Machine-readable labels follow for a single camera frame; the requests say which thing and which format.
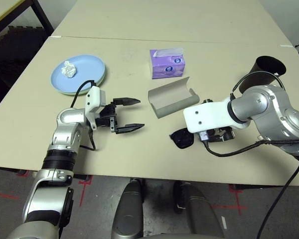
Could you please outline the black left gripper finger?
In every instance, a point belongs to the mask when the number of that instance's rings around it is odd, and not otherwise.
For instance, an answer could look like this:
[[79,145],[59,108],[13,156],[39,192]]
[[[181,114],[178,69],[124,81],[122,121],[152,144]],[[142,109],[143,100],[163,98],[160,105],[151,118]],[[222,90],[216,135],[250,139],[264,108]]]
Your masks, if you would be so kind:
[[118,106],[131,106],[140,103],[141,101],[134,98],[114,98],[112,104]]
[[116,134],[129,133],[129,132],[138,130],[144,126],[145,125],[141,124],[141,123],[126,124],[125,126],[116,127],[115,133]]

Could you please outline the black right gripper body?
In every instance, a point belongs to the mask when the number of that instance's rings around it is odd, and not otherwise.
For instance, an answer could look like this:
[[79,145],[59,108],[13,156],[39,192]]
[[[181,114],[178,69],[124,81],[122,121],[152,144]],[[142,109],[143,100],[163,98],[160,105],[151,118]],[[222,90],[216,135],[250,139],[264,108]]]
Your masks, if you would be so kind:
[[233,129],[229,126],[209,129],[207,131],[209,142],[224,142],[235,138]]

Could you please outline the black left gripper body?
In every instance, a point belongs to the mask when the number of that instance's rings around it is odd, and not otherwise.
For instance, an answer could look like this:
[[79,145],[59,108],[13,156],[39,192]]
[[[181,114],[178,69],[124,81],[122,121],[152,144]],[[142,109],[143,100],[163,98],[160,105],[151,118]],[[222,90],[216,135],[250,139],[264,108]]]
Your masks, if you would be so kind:
[[116,105],[113,102],[106,105],[99,112],[99,116],[95,119],[95,122],[97,127],[109,127],[111,132],[117,132]]

